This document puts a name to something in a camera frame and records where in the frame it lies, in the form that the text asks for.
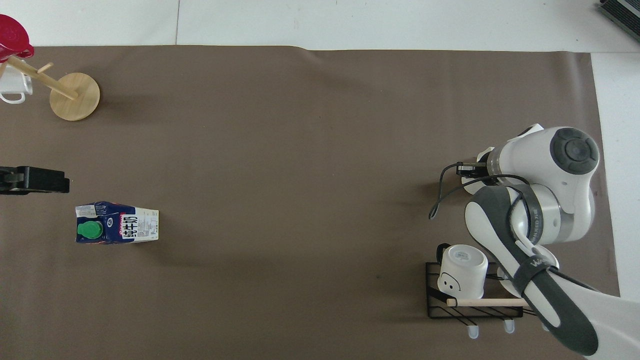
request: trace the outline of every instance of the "red mug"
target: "red mug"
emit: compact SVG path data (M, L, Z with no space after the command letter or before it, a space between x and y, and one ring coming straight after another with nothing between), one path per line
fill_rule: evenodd
M30 58L33 56L33 46L29 45L29 35L19 22L0 14L0 63L11 55Z

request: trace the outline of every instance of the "blue carton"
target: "blue carton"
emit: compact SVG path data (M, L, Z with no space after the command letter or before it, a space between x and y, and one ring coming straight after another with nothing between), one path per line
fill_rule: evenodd
M98 201L76 206L76 220L78 243L139 243L158 239L158 210Z

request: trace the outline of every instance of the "green cap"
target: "green cap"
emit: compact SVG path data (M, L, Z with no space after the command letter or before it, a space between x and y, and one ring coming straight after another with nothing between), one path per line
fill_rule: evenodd
M88 239L97 239L102 235L102 224L98 221L87 221L78 225L78 234Z

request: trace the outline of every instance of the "white mug with smiley face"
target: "white mug with smiley face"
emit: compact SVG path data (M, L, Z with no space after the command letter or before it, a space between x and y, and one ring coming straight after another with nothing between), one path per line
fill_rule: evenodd
M483 252L470 245L440 244L438 289L457 299L480 299L489 261Z

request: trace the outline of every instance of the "white mug handle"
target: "white mug handle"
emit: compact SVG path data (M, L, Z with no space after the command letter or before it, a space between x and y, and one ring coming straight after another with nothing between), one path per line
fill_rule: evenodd
M6 98L2 95L2 93L0 93L0 99L4 100L5 102L7 102L7 103L9 103L9 104L22 104L26 98L27 98L27 97L26 97L26 96L24 96L24 92L21 92L21 93L20 93L20 99L18 99L18 100L9 100L9 99L6 99Z

